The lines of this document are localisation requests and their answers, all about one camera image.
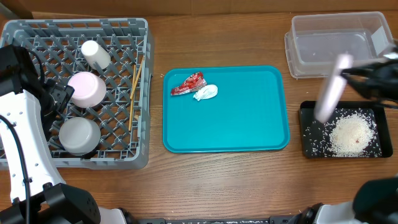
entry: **wooden table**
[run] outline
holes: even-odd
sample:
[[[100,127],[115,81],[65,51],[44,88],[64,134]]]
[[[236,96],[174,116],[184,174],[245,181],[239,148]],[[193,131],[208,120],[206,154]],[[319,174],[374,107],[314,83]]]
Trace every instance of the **wooden table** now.
[[[297,110],[316,100],[321,79],[290,76],[284,35],[296,14],[148,17],[155,37],[150,91],[149,163],[141,170],[60,169],[68,184],[91,192],[106,208],[138,218],[261,218],[298,213],[318,202],[352,200],[366,181],[392,177],[398,155],[387,159],[306,159]],[[398,35],[398,12],[386,11]],[[172,68],[273,65],[282,73],[291,140],[282,151],[173,154],[162,142],[163,78]],[[350,88],[343,100],[361,100]],[[393,145],[398,111],[387,110]],[[0,210],[10,206],[9,173],[0,172]]]

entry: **white cup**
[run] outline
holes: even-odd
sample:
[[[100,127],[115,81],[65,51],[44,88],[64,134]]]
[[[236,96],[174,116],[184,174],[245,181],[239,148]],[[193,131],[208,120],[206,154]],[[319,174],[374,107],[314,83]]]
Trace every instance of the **white cup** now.
[[[99,104],[105,97],[105,82],[91,72],[79,72],[74,74],[68,82],[75,89],[72,95],[72,103],[81,108],[89,108]]]
[[[71,118],[60,129],[60,142],[70,154],[82,156],[95,149],[101,138],[98,125],[86,118]]]
[[[84,42],[81,46],[81,53],[86,58],[88,64],[94,69],[96,69],[94,67],[95,62],[98,63],[101,69],[108,67],[111,62],[111,56],[94,40]]]

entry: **dish rack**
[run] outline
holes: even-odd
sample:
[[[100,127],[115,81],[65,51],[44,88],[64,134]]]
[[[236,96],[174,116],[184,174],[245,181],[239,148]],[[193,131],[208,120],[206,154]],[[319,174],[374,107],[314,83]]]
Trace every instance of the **dish rack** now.
[[[91,68],[81,53],[81,45],[95,40],[111,56],[105,70]],[[13,44],[33,50],[42,62],[45,77],[64,85],[82,71],[92,72],[106,84],[105,99],[94,108],[79,108],[71,101],[63,114],[92,119],[101,130],[98,150],[90,159],[69,154],[60,144],[61,121],[53,123],[48,141],[57,167],[89,169],[141,169],[149,158],[149,90],[154,71],[154,40],[145,19],[57,19],[14,20],[3,29],[0,47]],[[33,63],[40,73],[39,62]],[[143,66],[134,99],[130,100],[132,74]],[[128,130],[133,106],[132,131]],[[0,169],[8,169],[0,144]]]

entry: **plastic container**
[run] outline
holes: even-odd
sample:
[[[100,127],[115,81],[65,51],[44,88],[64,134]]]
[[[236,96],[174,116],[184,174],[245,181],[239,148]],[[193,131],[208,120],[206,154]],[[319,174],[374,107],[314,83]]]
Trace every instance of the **plastic container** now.
[[[106,49],[111,63],[102,70],[94,67],[81,53],[81,45],[94,40]],[[73,74],[91,72],[106,84],[105,99],[93,108],[82,109],[71,101],[65,121],[74,117],[93,120],[101,129],[96,155],[90,159],[73,157],[60,144],[62,123],[54,122],[48,144],[57,167],[90,169],[141,169],[149,158],[149,90],[154,71],[154,40],[145,19],[57,19],[9,21],[3,29],[0,47],[14,44],[33,50],[45,67],[46,78],[66,85]],[[35,58],[36,70],[40,71]],[[143,66],[135,99],[130,100],[133,64]],[[133,105],[132,131],[128,130],[129,107]],[[0,147],[0,169],[7,169]]]
[[[338,54],[354,57],[353,66],[377,62],[393,43],[381,12],[295,16],[285,34],[285,50],[294,78],[325,77]]]

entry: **chopstick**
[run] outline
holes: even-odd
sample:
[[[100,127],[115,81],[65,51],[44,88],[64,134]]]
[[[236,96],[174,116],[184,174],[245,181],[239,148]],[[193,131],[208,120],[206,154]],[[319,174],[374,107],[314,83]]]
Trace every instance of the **chopstick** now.
[[[129,121],[129,131],[131,131],[131,124],[132,124],[132,108],[134,106],[134,92],[136,91],[137,83],[139,76],[141,75],[141,70],[142,70],[142,62],[144,61],[144,57],[141,59],[141,63],[139,66],[139,70],[136,76],[136,65],[134,65],[134,73],[132,74],[132,82],[134,83],[131,89],[131,94],[130,94],[130,100],[131,100],[131,105],[130,105],[130,121]]]
[[[144,58],[141,59],[141,63],[140,63],[140,66],[139,66],[139,70],[138,70],[138,73],[137,73],[137,77],[136,77],[136,81],[134,82],[134,86],[132,87],[132,90],[136,90],[137,83],[138,83],[138,79],[139,79],[139,75],[141,75],[142,62],[143,62],[143,61],[144,61]]]
[[[136,64],[134,64],[134,71],[132,73],[132,81],[131,81],[131,93],[130,93],[130,99],[132,99],[134,95],[133,86],[134,86],[134,81],[136,79]],[[131,124],[132,124],[132,108],[134,107],[134,100],[131,100],[130,104],[130,119],[129,119],[129,131],[131,131]]]

